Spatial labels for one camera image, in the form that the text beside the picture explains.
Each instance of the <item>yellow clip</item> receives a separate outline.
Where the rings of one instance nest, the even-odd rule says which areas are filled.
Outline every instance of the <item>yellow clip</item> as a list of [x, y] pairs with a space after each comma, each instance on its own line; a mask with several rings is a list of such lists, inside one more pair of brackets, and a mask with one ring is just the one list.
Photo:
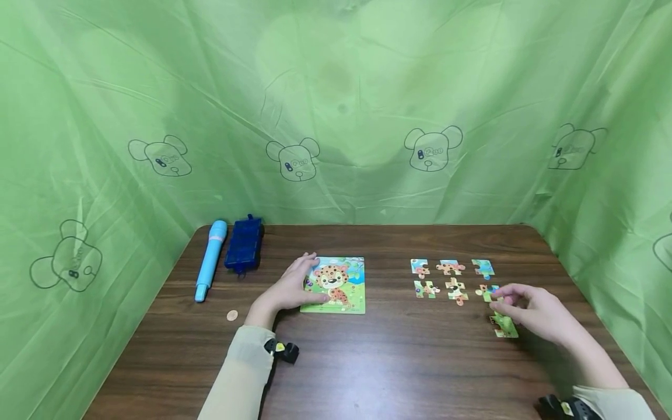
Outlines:
[[574, 413], [572, 413], [572, 409], [569, 407], [569, 404], [562, 401], [560, 403], [560, 407], [562, 407], [562, 411], [564, 411], [565, 414], [567, 414], [568, 416], [574, 417]]

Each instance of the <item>blue plastic box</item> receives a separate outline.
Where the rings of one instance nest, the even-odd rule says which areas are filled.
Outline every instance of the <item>blue plastic box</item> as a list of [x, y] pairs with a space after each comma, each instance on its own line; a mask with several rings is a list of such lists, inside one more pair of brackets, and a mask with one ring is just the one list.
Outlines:
[[224, 266], [239, 275], [259, 267], [262, 236], [261, 218], [254, 218], [248, 214], [247, 219], [235, 222]]

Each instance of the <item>long sleeve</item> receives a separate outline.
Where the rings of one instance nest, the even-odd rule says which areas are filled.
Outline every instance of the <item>long sleeve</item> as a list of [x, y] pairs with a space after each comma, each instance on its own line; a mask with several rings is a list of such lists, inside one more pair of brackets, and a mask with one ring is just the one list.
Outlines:
[[236, 332], [198, 420], [257, 420], [273, 357], [263, 345], [275, 334], [242, 326]]
[[644, 398], [633, 389], [598, 389], [575, 386], [574, 396], [604, 420], [655, 420]]

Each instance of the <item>puzzle piece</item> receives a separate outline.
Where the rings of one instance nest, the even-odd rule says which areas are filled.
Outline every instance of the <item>puzzle piece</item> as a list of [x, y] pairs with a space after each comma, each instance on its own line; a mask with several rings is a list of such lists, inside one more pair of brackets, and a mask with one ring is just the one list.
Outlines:
[[411, 273], [417, 274], [420, 280], [424, 279], [429, 274], [429, 268], [425, 267], [428, 262], [426, 259], [414, 258], [411, 260]]
[[430, 282], [429, 280], [425, 282], [424, 286], [420, 280], [415, 280], [413, 284], [415, 285], [415, 296], [420, 299], [425, 297], [425, 293], [427, 294], [428, 298], [436, 299], [436, 294], [441, 292], [441, 290], [439, 290], [438, 287], [435, 287], [434, 283]]
[[490, 280], [490, 276], [495, 275], [495, 270], [489, 259], [473, 259], [471, 264], [478, 265], [476, 274], [482, 274], [485, 280]]
[[491, 294], [497, 289], [499, 289], [499, 286], [496, 284], [491, 284], [488, 286], [486, 286], [485, 284], [481, 284], [480, 289], [476, 291], [476, 294], [482, 296], [485, 302], [492, 302], [493, 299], [491, 297]]
[[515, 329], [513, 319], [495, 312], [495, 315], [490, 317], [490, 322], [497, 326], [495, 334], [499, 338], [518, 338], [518, 330]]
[[446, 289], [448, 290], [448, 298], [457, 300], [458, 306], [462, 306], [465, 300], [469, 300], [469, 296], [462, 291], [464, 283], [459, 283], [455, 277], [451, 277], [450, 282], [446, 282]]
[[451, 271], [455, 273], [455, 276], [461, 276], [462, 270], [465, 268], [456, 259], [442, 259], [440, 262], [436, 269], [443, 271], [444, 276], [450, 276]]

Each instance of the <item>blue marker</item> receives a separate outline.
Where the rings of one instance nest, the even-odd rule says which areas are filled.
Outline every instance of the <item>blue marker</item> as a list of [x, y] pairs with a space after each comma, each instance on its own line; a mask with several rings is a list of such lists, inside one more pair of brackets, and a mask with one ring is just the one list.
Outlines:
[[194, 296], [196, 302], [203, 302], [206, 299], [208, 289], [212, 286], [212, 276], [214, 276], [214, 269], [217, 266], [219, 253], [222, 250], [225, 238], [226, 222], [215, 220], [210, 228], [208, 247], [206, 248], [205, 256], [203, 256], [203, 264], [201, 264], [201, 271], [198, 273], [198, 280], [196, 280], [196, 295]]

